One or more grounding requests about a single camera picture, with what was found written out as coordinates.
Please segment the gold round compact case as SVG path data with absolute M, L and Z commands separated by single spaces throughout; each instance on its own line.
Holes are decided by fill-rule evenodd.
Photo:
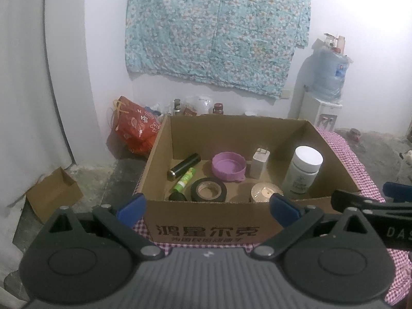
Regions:
M 266 203 L 270 201 L 270 198 L 273 194 L 280 194 L 283 195 L 283 191 L 281 188 L 273 183 L 268 183 L 268 182 L 261 182 L 261 183 L 256 183 L 252 188 L 251 188 L 251 202 L 255 203 Z

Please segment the white supplement bottle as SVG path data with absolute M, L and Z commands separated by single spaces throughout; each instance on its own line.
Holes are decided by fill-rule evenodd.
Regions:
M 288 198 L 305 195 L 322 164 L 323 156 L 319 151 L 309 146 L 297 147 L 281 185 L 284 195 Z

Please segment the green dropper bottle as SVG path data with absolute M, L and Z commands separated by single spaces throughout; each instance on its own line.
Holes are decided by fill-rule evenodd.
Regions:
M 177 191 L 171 193 L 168 199 L 174 202 L 186 202 L 187 201 L 187 198 L 185 197 L 185 195 Z

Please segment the white power adapter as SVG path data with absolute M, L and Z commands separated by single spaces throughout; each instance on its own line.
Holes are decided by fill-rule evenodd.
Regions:
M 249 174 L 252 179 L 260 179 L 267 168 L 270 151 L 264 148 L 257 148 L 252 159 Z

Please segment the green lip balm tube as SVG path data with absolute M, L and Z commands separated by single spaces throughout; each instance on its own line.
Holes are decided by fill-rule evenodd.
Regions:
M 175 184 L 175 186 L 173 187 L 173 190 L 181 193 L 183 189 L 186 188 L 190 180 L 194 177 L 194 175 L 195 175 L 195 168 L 190 167 L 186 171 L 186 173 L 179 179 L 179 181 Z

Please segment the black electrical tape roll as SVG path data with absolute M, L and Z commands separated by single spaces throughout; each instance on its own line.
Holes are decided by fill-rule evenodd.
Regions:
M 193 202 L 225 202 L 226 185 L 220 179 L 205 177 L 191 185 L 191 200 Z

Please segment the black cylindrical tube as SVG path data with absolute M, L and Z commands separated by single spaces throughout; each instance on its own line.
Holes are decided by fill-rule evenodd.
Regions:
M 197 165 L 201 161 L 198 153 L 193 153 L 189 157 L 183 159 L 168 171 L 168 179 L 174 180 L 180 178 L 187 172 L 190 167 Z

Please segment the small cardboard box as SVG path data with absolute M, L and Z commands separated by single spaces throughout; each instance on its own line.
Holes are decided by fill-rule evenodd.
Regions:
M 30 188 L 26 196 L 33 212 L 44 224 L 58 208 L 71 207 L 83 194 L 78 183 L 60 167 Z

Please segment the red jar on floor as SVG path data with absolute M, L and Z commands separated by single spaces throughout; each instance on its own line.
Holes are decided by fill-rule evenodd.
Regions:
M 361 132 L 358 129 L 352 128 L 348 131 L 348 135 L 354 142 L 359 142 L 361 137 Z

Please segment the red plastic bag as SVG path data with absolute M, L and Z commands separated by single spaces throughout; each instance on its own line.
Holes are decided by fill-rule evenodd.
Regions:
M 115 107 L 114 131 L 129 151 L 148 158 L 161 128 L 158 118 L 148 109 L 120 96 Z

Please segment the white water dispenser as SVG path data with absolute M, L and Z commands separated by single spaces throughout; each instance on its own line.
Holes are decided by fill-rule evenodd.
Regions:
M 299 119 L 309 121 L 313 126 L 326 131 L 333 131 L 341 109 L 340 103 L 320 100 L 312 93 L 306 92 L 299 111 Z

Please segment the dark glass jar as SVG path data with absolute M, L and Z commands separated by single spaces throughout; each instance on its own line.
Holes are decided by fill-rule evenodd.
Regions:
M 174 99 L 173 101 L 173 115 L 179 116 L 182 114 L 182 104 L 179 98 Z

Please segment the red lidded jar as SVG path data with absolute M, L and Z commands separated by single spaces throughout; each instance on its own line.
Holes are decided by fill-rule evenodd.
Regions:
M 224 105 L 220 102 L 214 104 L 212 109 L 213 114 L 224 114 Z

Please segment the clear plastic bag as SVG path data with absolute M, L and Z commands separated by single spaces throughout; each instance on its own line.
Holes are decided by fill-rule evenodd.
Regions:
M 200 116 L 212 112 L 213 100 L 209 96 L 197 95 L 184 99 L 184 116 Z

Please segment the blue floral curtain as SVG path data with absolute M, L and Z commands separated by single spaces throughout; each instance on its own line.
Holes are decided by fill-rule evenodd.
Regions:
M 310 21 L 311 0 L 128 0 L 126 67 L 280 99 Z

